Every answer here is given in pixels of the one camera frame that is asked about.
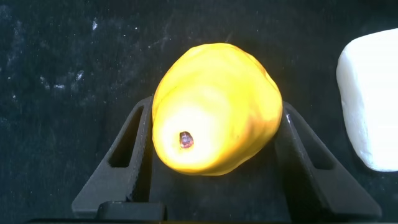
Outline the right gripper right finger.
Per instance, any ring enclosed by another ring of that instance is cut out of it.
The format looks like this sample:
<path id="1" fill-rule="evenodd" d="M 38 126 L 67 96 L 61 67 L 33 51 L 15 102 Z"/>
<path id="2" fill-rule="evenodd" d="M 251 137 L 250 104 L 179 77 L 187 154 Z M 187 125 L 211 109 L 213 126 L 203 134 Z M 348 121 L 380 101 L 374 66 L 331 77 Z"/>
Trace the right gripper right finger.
<path id="1" fill-rule="evenodd" d="M 379 204 L 287 102 L 274 144 L 292 221 L 371 222 L 381 218 Z"/>

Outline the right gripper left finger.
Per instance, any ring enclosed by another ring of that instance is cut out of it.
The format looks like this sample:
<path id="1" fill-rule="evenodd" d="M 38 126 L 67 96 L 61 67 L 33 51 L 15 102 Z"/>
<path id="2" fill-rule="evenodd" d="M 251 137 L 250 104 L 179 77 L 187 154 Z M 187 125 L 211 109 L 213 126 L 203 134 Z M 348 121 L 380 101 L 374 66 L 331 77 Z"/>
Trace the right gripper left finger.
<path id="1" fill-rule="evenodd" d="M 93 218 L 102 203 L 146 202 L 152 172 L 152 102 L 139 101 L 131 110 L 98 167 L 72 202 L 78 218 Z"/>

